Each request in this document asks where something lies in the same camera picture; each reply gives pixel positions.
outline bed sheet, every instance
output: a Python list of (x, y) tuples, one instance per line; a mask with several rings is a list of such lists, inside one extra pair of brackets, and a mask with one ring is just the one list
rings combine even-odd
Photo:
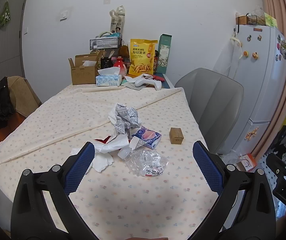
[[(115, 162), (101, 173), (90, 169), (77, 192), (70, 194), (72, 203), (99, 239), (187, 239), (211, 209), (217, 193), (210, 190), (193, 158), (194, 142), (205, 141), (182, 88), (67, 87), (1, 143), (0, 189), (13, 201), (24, 169), (48, 171), (63, 164), (72, 148), (112, 134), (114, 127), (107, 115), (115, 103), (133, 106), (142, 125), (162, 134), (156, 150), (169, 164), (160, 176), (137, 177), (117, 151), (112, 152)], [(181, 145), (170, 143), (171, 127), (182, 129)], [(65, 230), (46, 192), (45, 199), (56, 226)]]

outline light switch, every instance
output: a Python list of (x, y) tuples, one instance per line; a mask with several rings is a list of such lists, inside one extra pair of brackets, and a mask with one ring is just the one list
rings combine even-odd
[(68, 17), (68, 11), (64, 11), (60, 15), (60, 21), (65, 20)]

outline wire basket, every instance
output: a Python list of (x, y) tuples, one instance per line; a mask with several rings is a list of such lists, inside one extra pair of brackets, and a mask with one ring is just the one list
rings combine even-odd
[(252, 16), (240, 16), (236, 18), (236, 24), (238, 25), (261, 25), (265, 26), (265, 20), (257, 15)]
[(100, 39), (98, 38), (99, 36), (96, 36), (96, 39), (90, 40), (90, 50), (118, 48), (120, 47), (122, 41), (120, 37), (110, 37), (110, 38), (100, 38)]

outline white wall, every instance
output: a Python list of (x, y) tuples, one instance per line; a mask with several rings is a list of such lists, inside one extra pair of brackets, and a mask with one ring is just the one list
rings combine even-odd
[[(89, 39), (109, 30), (109, 11), (120, 5), (126, 9), (125, 41), (172, 35), (166, 75), (175, 84), (195, 68), (212, 69), (232, 34), (235, 12), (246, 14), (262, 0), (27, 0), (24, 69), (41, 101), (72, 82), (68, 58), (89, 52)], [(60, 22), (64, 10), (68, 18)]]

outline yellow snack bag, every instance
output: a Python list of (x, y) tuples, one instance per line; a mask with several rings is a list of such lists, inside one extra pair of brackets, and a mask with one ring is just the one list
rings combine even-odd
[(130, 75), (141, 74), (153, 75), (153, 64), (155, 56), (155, 44), (157, 41), (131, 39), (130, 42)]

